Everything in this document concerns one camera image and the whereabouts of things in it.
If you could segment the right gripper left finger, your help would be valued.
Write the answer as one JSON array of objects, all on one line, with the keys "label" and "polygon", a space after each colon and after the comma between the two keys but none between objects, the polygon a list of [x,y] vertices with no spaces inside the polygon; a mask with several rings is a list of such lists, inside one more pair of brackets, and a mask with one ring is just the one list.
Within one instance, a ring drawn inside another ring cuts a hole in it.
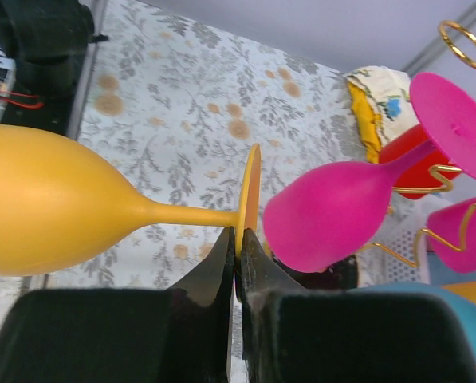
[{"label": "right gripper left finger", "polygon": [[235,235],[165,290],[41,289],[0,329],[0,382],[227,382]]}]

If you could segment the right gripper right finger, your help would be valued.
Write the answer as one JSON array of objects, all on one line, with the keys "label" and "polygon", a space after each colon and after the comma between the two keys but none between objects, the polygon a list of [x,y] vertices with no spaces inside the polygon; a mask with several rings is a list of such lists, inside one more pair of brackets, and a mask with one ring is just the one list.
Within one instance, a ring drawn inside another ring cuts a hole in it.
[{"label": "right gripper right finger", "polygon": [[476,382],[457,316],[428,294],[307,290],[246,230],[243,356],[252,382]]}]

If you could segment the blue plastic goblet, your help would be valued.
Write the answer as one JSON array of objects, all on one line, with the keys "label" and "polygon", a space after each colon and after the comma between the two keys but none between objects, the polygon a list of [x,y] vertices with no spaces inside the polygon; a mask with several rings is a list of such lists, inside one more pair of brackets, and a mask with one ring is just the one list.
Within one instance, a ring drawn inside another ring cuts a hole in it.
[{"label": "blue plastic goblet", "polygon": [[443,300],[457,316],[476,358],[476,304],[468,299],[445,290],[443,286],[432,286],[420,282],[394,282],[366,286],[352,289],[352,292],[428,294]]}]

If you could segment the red plastic wine glass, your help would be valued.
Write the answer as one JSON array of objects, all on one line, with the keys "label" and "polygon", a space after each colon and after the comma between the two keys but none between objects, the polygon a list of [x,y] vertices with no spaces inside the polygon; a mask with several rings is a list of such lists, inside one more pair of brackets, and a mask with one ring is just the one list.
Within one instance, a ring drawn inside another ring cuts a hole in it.
[{"label": "red plastic wine glass", "polygon": [[476,180],[476,106],[472,109],[423,112],[420,114],[427,138],[402,156],[379,166],[375,197],[388,205],[392,189],[405,172],[439,152],[447,165]]}]

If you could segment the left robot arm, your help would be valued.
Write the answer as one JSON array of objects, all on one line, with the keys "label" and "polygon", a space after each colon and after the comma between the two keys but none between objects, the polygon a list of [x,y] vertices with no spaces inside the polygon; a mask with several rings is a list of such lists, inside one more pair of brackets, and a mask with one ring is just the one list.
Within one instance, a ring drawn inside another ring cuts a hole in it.
[{"label": "left robot arm", "polygon": [[76,88],[74,58],[107,41],[78,1],[0,1],[0,46],[33,95],[58,99]]}]

